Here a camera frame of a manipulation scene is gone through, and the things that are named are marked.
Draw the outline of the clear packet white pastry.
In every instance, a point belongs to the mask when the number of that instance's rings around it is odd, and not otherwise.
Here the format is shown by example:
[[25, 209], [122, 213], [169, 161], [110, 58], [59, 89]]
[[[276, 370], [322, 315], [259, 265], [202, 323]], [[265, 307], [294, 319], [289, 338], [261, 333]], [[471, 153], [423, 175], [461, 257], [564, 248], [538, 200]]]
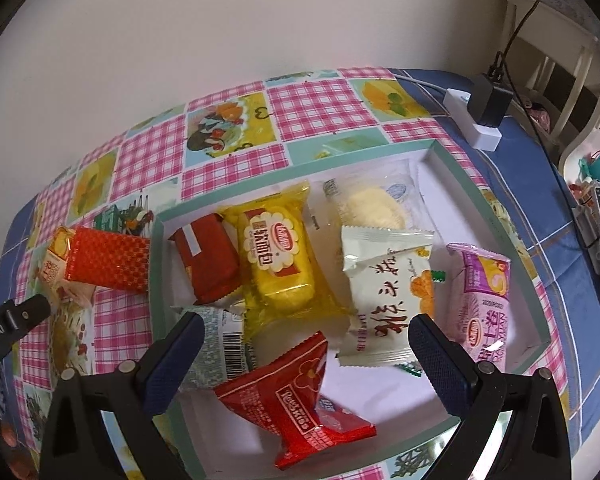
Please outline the clear packet white pastry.
[[408, 160], [351, 166], [327, 179], [323, 192], [343, 226], [427, 229], [419, 187]]

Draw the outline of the black power adapter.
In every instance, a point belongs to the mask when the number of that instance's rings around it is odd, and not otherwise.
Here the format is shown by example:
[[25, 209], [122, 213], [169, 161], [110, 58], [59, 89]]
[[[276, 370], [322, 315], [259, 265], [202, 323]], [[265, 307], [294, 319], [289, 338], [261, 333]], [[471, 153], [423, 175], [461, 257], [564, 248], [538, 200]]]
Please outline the black power adapter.
[[513, 91], [504, 84], [480, 74], [475, 78], [470, 92], [468, 113], [477, 125], [498, 128], [513, 96]]

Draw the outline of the blue plaid tablecloth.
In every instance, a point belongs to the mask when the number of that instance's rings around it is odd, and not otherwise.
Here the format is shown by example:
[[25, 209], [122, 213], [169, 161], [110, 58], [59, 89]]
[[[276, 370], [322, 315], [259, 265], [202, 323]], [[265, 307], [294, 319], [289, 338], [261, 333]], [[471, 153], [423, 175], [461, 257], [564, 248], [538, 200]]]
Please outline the blue plaid tablecloth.
[[[389, 72], [419, 104], [436, 118], [453, 139], [450, 150], [463, 150], [471, 160], [467, 171], [482, 180], [506, 208], [510, 220], [532, 259], [543, 284], [541, 299], [547, 299], [547, 324], [552, 341], [539, 362], [555, 369], [565, 379], [568, 400], [569, 435], [574, 452], [600, 421], [600, 304], [597, 286], [592, 281], [591, 261], [577, 241], [562, 192], [539, 144], [522, 128], [522, 119], [505, 118], [501, 123], [503, 139], [495, 152], [479, 152], [469, 146], [460, 130], [442, 110], [442, 89], [469, 90], [468, 78], [444, 70], [402, 70], [402, 68], [342, 68], [331, 81], [352, 75], [378, 76], [390, 79]], [[59, 226], [60, 217], [68, 210], [69, 188], [76, 170], [68, 170], [61, 184], [52, 182], [26, 203], [12, 219], [0, 261], [0, 304], [26, 296], [26, 277], [33, 249], [34, 206], [44, 204], [43, 219], [48, 229]], [[140, 350], [148, 340], [148, 302], [138, 300], [129, 318], [125, 304], [130, 299], [105, 300], [104, 358], [123, 356], [126, 350]]]

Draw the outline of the purple cheese roll packet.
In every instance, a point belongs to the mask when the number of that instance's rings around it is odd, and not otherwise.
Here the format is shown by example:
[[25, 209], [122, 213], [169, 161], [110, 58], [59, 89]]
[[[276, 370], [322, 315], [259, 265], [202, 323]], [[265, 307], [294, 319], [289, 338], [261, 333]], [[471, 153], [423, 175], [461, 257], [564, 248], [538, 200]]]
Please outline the purple cheese roll packet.
[[451, 260], [451, 292], [446, 334], [475, 362], [506, 365], [510, 260], [474, 245], [446, 246]]

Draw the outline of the red patterned snack packet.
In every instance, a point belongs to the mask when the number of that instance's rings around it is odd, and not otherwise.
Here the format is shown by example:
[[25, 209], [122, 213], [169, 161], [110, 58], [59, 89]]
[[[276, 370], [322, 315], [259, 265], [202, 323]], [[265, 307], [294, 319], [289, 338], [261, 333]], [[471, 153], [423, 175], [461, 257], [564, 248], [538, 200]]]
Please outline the red patterned snack packet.
[[148, 293], [148, 238], [77, 228], [65, 279], [133, 294]]

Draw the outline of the yellow soft bread packet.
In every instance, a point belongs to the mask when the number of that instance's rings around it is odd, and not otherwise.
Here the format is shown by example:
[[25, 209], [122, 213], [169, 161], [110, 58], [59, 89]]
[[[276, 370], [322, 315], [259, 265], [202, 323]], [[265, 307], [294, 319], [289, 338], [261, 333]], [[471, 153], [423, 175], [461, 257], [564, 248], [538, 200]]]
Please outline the yellow soft bread packet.
[[331, 320], [350, 312], [328, 284], [306, 230], [310, 191], [309, 182], [301, 181], [219, 209], [236, 231], [249, 339], [280, 322]]

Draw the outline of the white peach cake packet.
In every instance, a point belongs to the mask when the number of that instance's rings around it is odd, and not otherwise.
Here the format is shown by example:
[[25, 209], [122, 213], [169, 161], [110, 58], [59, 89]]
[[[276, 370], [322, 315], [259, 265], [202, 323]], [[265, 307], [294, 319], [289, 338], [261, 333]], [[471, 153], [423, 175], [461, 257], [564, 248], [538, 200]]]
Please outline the white peach cake packet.
[[382, 367], [416, 361], [408, 326], [419, 315], [410, 281], [431, 270], [434, 234], [343, 226], [343, 273], [352, 315], [337, 359], [342, 366]]

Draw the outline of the green rimmed white box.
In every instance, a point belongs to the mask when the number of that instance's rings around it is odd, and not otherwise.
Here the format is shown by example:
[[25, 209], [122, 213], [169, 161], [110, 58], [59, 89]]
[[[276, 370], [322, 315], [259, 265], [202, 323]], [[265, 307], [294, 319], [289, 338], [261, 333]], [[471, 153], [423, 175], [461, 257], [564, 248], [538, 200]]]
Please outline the green rimmed white box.
[[[365, 151], [314, 159], [301, 165], [242, 180], [184, 200], [158, 214], [151, 233], [149, 303], [156, 338], [174, 325], [175, 311], [193, 301], [193, 289], [172, 233], [224, 205], [242, 204], [298, 182], [311, 187], [304, 212], [309, 237], [329, 286], [339, 300], [350, 297], [342, 270], [337, 217], [326, 200], [326, 181], [347, 174], [408, 170], [434, 230], [430, 264], [450, 272], [451, 243], [498, 252], [512, 263], [512, 289], [506, 368], [524, 373], [550, 342], [541, 299], [500, 219], [452, 152], [437, 140], [387, 144]], [[179, 394], [166, 414], [187, 472], [195, 479], [321, 479], [377, 466], [393, 478], [416, 448], [440, 450], [456, 426], [428, 379], [393, 366], [343, 367], [334, 356], [326, 363], [325, 396], [372, 422], [375, 437], [318, 453], [287, 470], [274, 464], [279, 438], [230, 412], [209, 391]]]

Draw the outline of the red crinkled snack bag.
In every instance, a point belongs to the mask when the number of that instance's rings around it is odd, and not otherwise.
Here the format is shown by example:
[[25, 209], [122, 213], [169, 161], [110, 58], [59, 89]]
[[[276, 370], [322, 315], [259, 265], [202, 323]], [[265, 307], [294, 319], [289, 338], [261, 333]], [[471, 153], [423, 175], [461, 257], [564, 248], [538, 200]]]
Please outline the red crinkled snack bag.
[[280, 470], [377, 434], [374, 424], [321, 395], [327, 349], [326, 337], [316, 332], [271, 363], [213, 389], [231, 412], [280, 437]]

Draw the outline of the pink checkered fruit tablecloth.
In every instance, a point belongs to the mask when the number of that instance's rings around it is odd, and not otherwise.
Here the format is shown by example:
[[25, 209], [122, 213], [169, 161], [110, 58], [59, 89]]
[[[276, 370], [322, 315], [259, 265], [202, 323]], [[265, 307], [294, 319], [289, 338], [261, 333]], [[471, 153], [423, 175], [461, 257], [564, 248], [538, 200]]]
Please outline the pink checkered fruit tablecloth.
[[160, 210], [262, 174], [375, 146], [437, 139], [486, 196], [515, 245], [524, 220], [490, 152], [472, 148], [426, 88], [432, 70], [340, 68], [223, 90], [151, 117], [68, 168], [12, 222], [5, 252], [18, 299], [42, 292], [61, 226], [148, 235]]

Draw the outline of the dark red snack packet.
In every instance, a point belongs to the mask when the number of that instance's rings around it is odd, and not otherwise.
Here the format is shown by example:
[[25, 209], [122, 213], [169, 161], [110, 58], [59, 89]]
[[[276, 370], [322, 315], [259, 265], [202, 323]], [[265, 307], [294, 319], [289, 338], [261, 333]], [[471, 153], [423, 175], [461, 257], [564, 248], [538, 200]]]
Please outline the dark red snack packet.
[[194, 304], [213, 304], [238, 289], [238, 253], [218, 214], [206, 214], [181, 226], [169, 240], [192, 285]]

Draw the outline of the green silver snack packet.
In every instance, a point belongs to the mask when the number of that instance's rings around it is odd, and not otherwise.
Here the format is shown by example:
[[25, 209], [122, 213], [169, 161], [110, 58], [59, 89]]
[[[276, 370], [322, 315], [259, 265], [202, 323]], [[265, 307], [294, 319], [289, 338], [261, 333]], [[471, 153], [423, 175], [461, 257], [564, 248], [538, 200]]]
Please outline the green silver snack packet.
[[173, 306], [172, 310], [177, 320], [193, 312], [204, 321], [204, 343], [181, 383], [181, 391], [211, 390], [257, 367], [251, 342], [245, 336], [243, 308]]

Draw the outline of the white power strip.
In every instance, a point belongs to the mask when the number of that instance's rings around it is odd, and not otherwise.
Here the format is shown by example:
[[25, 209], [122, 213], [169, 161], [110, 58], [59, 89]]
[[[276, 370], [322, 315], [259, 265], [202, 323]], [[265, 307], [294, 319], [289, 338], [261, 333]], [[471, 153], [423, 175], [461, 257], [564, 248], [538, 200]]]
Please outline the white power strip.
[[457, 124], [460, 133], [475, 150], [495, 152], [502, 140], [499, 128], [478, 125], [468, 112], [470, 93], [449, 88], [445, 91], [443, 106]]

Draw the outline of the dark green snack packet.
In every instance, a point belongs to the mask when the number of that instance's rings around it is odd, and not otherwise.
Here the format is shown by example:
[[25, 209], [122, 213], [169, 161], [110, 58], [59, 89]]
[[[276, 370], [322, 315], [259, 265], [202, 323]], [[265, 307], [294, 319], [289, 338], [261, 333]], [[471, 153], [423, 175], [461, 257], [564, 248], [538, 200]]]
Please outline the dark green snack packet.
[[[434, 301], [434, 284], [445, 281], [444, 271], [425, 270], [422, 274], [416, 275], [410, 281], [411, 293], [419, 299], [419, 312], [429, 315], [430, 318], [436, 317], [436, 302]], [[398, 364], [399, 370], [415, 377], [422, 376], [422, 367], [419, 362], [411, 361]]]

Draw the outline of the beige egg roll packet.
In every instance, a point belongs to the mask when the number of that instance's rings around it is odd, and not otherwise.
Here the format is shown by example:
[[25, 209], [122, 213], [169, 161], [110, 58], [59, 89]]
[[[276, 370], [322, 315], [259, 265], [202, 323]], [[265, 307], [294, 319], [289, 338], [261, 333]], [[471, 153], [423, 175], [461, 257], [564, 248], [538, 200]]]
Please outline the beige egg roll packet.
[[36, 270], [42, 294], [57, 309], [63, 302], [73, 301], [79, 307], [90, 308], [95, 286], [66, 278], [70, 250], [76, 231], [61, 226], [47, 245], [42, 262]]

